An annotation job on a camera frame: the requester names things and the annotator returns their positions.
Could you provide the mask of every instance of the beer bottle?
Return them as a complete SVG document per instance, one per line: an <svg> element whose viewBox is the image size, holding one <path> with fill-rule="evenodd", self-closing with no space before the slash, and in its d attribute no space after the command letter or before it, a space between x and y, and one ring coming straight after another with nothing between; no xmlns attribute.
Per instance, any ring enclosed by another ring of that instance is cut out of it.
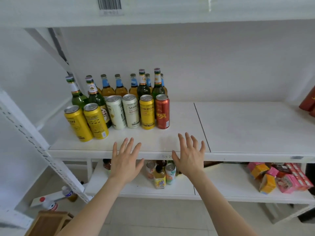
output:
<svg viewBox="0 0 315 236"><path fill-rule="evenodd" d="M152 97L155 101L157 95L165 94L165 90L162 87L161 70L160 68L154 69L154 88L152 90Z"/></svg>
<svg viewBox="0 0 315 236"><path fill-rule="evenodd" d="M150 88L147 85L144 69L139 70L139 76L140 76L140 82L139 82L139 86L137 88L138 101L140 100L140 97L142 95L151 94Z"/></svg>
<svg viewBox="0 0 315 236"><path fill-rule="evenodd" d="M97 87L92 79L92 76L86 76L85 80L89 87L89 103L97 103L97 105L100 106L107 128L109 128L112 125L112 120L109 116L104 97L97 91Z"/></svg>
<svg viewBox="0 0 315 236"><path fill-rule="evenodd" d="M128 94L128 90L124 87L123 82L120 78L120 74L116 74L115 78L116 78L115 95L120 95L121 97L123 97L124 95Z"/></svg>
<svg viewBox="0 0 315 236"><path fill-rule="evenodd" d="M167 95L167 88L166 87L164 87L164 76L163 76L163 74L161 74L161 79L162 79L162 87L164 88L164 90L165 90L165 94L166 94L166 96L168 96Z"/></svg>
<svg viewBox="0 0 315 236"><path fill-rule="evenodd" d="M152 85L151 85L151 79L150 79L150 74L146 74L146 81L147 81L147 85L149 86L150 88L150 92L151 92L151 95L152 95Z"/></svg>
<svg viewBox="0 0 315 236"><path fill-rule="evenodd" d="M96 87L96 88L97 88L97 91L98 91L100 94L102 94L102 91L100 90L100 88L99 88L99 87Z"/></svg>
<svg viewBox="0 0 315 236"><path fill-rule="evenodd" d="M81 93L77 83L74 81L73 75L67 76L65 79L67 80L71 88L72 104L78 105L81 109L83 109L83 107L89 103L89 99L83 93Z"/></svg>
<svg viewBox="0 0 315 236"><path fill-rule="evenodd" d="M115 95L115 90L109 85L106 75L100 75L103 82L102 95L109 97Z"/></svg>
<svg viewBox="0 0 315 236"><path fill-rule="evenodd" d="M136 74L131 74L131 88L129 89L129 93L135 95L138 98L137 90L138 90L138 82L136 79Z"/></svg>

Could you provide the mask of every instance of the hand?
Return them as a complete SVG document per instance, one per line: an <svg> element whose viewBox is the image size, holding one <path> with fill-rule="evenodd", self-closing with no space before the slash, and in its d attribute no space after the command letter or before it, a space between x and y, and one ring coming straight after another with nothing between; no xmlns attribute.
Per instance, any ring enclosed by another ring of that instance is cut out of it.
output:
<svg viewBox="0 0 315 236"><path fill-rule="evenodd" d="M196 172L203 170L204 153L206 144L201 141L201 149L198 149L198 141L192 135L186 132L186 141L181 134L178 134L180 144L180 158L175 151L172 151L172 158L176 167L188 178L192 177Z"/></svg>
<svg viewBox="0 0 315 236"><path fill-rule="evenodd" d="M138 143L131 152L134 139L131 138L127 147L128 138L122 143L119 154L117 155L117 142L113 146L112 166L110 177L116 178L119 182L127 184L131 182L140 172L144 164L144 159L136 165L141 143Z"/></svg>

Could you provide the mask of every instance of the barcode sticker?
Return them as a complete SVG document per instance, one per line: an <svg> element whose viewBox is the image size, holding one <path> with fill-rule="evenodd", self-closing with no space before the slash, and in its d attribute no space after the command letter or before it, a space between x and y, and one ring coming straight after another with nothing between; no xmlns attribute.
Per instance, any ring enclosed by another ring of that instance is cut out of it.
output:
<svg viewBox="0 0 315 236"><path fill-rule="evenodd" d="M101 16L120 16L123 15L120 0L97 0Z"/></svg>

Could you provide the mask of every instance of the can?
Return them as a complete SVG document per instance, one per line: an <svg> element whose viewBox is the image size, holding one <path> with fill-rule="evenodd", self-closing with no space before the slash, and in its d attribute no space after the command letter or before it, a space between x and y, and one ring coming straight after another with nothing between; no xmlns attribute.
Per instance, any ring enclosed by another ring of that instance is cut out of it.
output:
<svg viewBox="0 0 315 236"><path fill-rule="evenodd" d="M137 97L133 94L123 96L123 106L129 128L137 128L140 125Z"/></svg>
<svg viewBox="0 0 315 236"><path fill-rule="evenodd" d="M154 100L151 95L145 94L140 97L139 101L142 127L145 130L154 128Z"/></svg>
<svg viewBox="0 0 315 236"><path fill-rule="evenodd" d="M153 175L153 172L155 171L155 167L156 167L156 163L154 161L149 161L147 164L146 164L146 170L147 170L147 178L150 180L150 181L154 181L154 175Z"/></svg>
<svg viewBox="0 0 315 236"><path fill-rule="evenodd" d="M67 107L64 112L65 118L68 120L81 142L87 142L93 139L93 134L79 106L74 105Z"/></svg>
<svg viewBox="0 0 315 236"><path fill-rule="evenodd" d="M155 99L157 113L157 127L166 129L169 127L169 98L166 94L159 94Z"/></svg>
<svg viewBox="0 0 315 236"><path fill-rule="evenodd" d="M171 185L175 182L176 176L176 166L173 163L168 163L165 166L165 173L166 173L166 183Z"/></svg>
<svg viewBox="0 0 315 236"><path fill-rule="evenodd" d="M97 103L85 105L83 113L96 139L104 139L108 136L108 128Z"/></svg>
<svg viewBox="0 0 315 236"><path fill-rule="evenodd" d="M111 116L113 127L116 130L123 129L127 126L126 117L123 108L122 97L112 95L107 97L106 105Z"/></svg>

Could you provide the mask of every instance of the left hand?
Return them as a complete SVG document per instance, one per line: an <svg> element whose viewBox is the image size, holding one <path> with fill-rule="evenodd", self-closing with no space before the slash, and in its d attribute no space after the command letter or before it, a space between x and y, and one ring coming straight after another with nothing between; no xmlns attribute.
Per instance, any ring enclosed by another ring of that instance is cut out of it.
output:
<svg viewBox="0 0 315 236"><path fill-rule="evenodd" d="M141 159L136 165L136 159L140 151L141 143L138 143L131 153L134 139L131 138L128 145L127 142L128 138L122 143L119 154L117 154L117 142L114 143L110 174L110 178L116 178L123 184L131 182L139 174L144 165L144 159Z"/></svg>

